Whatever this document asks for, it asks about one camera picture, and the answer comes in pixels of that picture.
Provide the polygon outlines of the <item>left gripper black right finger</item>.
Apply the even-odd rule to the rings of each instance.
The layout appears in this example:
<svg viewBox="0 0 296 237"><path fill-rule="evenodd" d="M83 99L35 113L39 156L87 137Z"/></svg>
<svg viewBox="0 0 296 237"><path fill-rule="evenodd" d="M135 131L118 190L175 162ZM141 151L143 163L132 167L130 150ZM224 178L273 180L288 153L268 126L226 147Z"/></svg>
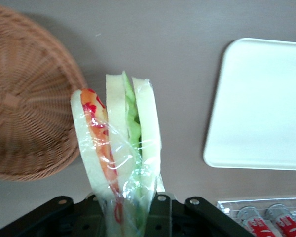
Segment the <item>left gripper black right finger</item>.
<svg viewBox="0 0 296 237"><path fill-rule="evenodd" d="M178 202L157 193L146 222L146 237L252 237L253 234L202 197Z"/></svg>

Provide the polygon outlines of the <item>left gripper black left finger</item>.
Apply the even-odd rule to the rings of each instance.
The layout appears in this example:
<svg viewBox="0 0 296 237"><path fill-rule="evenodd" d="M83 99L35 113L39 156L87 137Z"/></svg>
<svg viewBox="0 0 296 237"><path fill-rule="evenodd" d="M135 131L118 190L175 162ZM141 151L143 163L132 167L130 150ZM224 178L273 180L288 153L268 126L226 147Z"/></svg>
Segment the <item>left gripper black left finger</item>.
<svg viewBox="0 0 296 237"><path fill-rule="evenodd" d="M0 229L0 237L105 237L104 216L94 194L74 203L58 196Z"/></svg>

